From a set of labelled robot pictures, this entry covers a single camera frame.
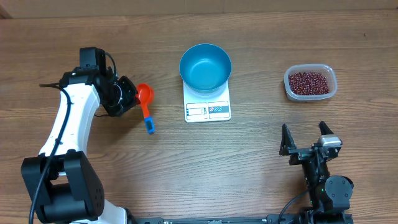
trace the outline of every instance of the wooden table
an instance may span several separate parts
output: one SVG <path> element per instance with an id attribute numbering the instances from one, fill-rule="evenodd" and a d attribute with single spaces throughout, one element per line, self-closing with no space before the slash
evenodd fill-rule
<path id="1" fill-rule="evenodd" d="M 232 119 L 187 124 L 180 57 L 202 42 L 229 53 Z M 253 217 L 279 213 L 305 189 L 302 168 L 279 156 L 282 124 L 298 147 L 325 120 L 344 141 L 332 175 L 354 183 L 355 223 L 398 218 L 398 11 L 275 12 L 203 16 L 0 20 L 0 222 L 27 223 L 20 167 L 36 156 L 58 110 L 57 82 L 80 47 L 114 57 L 120 75 L 155 90 L 146 133 L 141 110 L 95 118 L 88 157 L 106 198 L 137 217 Z M 325 63 L 337 94 L 293 103 L 282 82 L 292 65 Z M 308 205 L 302 199 L 289 209 Z"/>

